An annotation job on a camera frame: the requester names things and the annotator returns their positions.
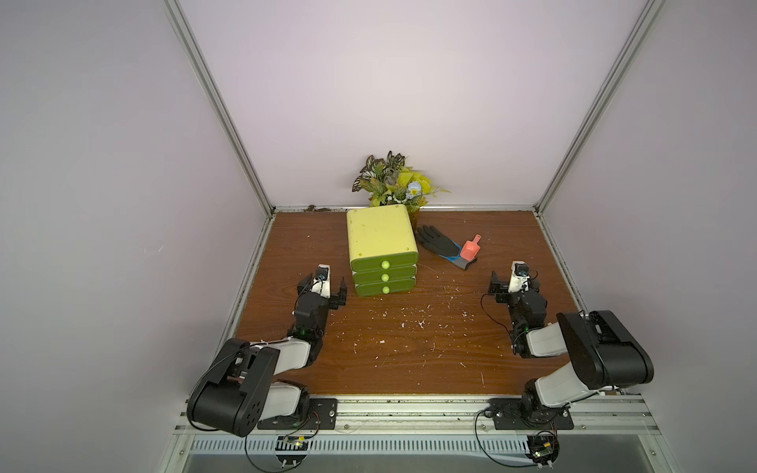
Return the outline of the dark green bottom drawer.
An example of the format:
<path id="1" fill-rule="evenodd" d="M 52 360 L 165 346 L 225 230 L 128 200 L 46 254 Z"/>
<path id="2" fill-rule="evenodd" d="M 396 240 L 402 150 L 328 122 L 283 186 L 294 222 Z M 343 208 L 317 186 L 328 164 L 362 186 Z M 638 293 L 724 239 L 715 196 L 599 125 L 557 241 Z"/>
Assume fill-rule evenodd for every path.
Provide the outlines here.
<path id="1" fill-rule="evenodd" d="M 390 281 L 378 281 L 370 284 L 359 284 L 355 287 L 359 297 L 374 297 L 389 294 L 407 293 L 416 286 L 414 277 Z"/>

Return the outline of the dark green drawer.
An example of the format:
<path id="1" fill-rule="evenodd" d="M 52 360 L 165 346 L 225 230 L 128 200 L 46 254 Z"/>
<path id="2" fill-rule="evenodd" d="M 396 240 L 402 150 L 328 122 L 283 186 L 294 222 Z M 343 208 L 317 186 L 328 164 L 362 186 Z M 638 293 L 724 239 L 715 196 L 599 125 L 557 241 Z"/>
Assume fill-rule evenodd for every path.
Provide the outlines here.
<path id="1" fill-rule="evenodd" d="M 355 287 L 359 297 L 374 297 L 389 294 L 407 293 L 416 286 L 414 277 L 390 281 L 378 281 L 370 284 L 359 284 Z"/>
<path id="2" fill-rule="evenodd" d="M 416 265 L 390 266 L 390 268 L 386 269 L 380 267 L 376 270 L 354 272 L 352 274 L 352 279 L 357 286 L 384 284 L 413 279 L 416 276 L 416 273 Z"/>
<path id="3" fill-rule="evenodd" d="M 419 254 L 417 251 L 361 256 L 352 259 L 350 267 L 355 273 L 367 273 L 413 266 L 417 263 L 418 259 Z"/>

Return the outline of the yellow-green drawer cabinet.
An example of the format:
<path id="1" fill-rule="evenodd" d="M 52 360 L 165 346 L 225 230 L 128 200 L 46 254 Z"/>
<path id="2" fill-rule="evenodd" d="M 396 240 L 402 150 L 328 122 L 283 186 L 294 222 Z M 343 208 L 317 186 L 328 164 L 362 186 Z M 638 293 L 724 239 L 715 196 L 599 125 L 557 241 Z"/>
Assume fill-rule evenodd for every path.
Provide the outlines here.
<path id="1" fill-rule="evenodd" d="M 347 212 L 346 219 L 350 261 L 361 256 L 418 252 L 414 229 L 402 205 L 354 209 Z"/>

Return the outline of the dark green top drawer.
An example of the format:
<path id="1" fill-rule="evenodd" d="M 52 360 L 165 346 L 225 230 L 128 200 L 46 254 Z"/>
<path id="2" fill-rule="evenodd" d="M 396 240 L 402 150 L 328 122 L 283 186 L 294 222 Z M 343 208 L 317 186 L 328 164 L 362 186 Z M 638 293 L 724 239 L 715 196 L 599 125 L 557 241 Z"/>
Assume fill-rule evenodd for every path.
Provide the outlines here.
<path id="1" fill-rule="evenodd" d="M 367 273 L 413 266 L 417 263 L 418 259 L 419 254 L 417 251 L 361 256 L 352 259 L 350 267 L 355 273 Z"/>

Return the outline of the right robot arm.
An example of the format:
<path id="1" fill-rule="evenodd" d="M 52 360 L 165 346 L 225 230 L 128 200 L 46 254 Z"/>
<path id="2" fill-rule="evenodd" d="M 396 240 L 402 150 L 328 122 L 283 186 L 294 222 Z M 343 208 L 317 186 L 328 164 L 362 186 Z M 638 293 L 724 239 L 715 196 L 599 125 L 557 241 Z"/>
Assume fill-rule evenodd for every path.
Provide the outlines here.
<path id="1" fill-rule="evenodd" d="M 557 321 L 548 323 L 547 300 L 524 262 L 514 263 L 506 281 L 492 273 L 487 294 L 508 308 L 507 331 L 515 355 L 569 357 L 565 366 L 526 384 L 522 413 L 565 410 L 601 392 L 653 380 L 652 359 L 613 311 L 558 313 Z"/>

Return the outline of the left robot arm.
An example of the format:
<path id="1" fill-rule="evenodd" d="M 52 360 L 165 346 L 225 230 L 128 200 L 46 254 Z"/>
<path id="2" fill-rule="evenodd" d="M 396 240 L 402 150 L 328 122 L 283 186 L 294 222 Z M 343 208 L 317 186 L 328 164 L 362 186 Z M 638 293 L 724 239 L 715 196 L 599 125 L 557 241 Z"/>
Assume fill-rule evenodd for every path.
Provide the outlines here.
<path id="1" fill-rule="evenodd" d="M 321 264 L 298 284 L 294 323 L 284 338 L 223 344 L 189 396 L 192 427 L 244 438 L 255 428 L 303 429 L 317 419 L 307 386 L 276 376 L 307 368 L 321 354 L 328 316 L 347 300 L 346 283 L 333 292 L 330 275 Z"/>

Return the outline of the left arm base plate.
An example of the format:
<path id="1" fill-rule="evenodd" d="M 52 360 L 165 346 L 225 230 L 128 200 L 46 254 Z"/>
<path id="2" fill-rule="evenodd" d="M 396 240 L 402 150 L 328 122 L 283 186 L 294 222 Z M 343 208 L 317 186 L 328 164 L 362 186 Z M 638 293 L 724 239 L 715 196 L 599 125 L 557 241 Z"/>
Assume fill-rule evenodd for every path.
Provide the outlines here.
<path id="1" fill-rule="evenodd" d="M 257 428 L 277 431 L 330 431 L 335 429 L 337 413 L 336 398 L 310 398 L 307 402 L 301 402 L 293 414 L 261 420 Z"/>

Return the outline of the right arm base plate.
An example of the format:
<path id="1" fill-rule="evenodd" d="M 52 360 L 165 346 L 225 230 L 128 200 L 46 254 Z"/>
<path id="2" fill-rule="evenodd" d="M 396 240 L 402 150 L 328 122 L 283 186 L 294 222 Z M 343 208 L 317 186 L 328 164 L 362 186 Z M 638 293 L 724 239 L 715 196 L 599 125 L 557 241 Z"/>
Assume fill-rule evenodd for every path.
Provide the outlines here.
<path id="1" fill-rule="evenodd" d="M 575 428 L 567 408 L 527 406 L 520 398 L 491 398 L 484 416 L 494 422 L 496 430 L 570 431 Z"/>

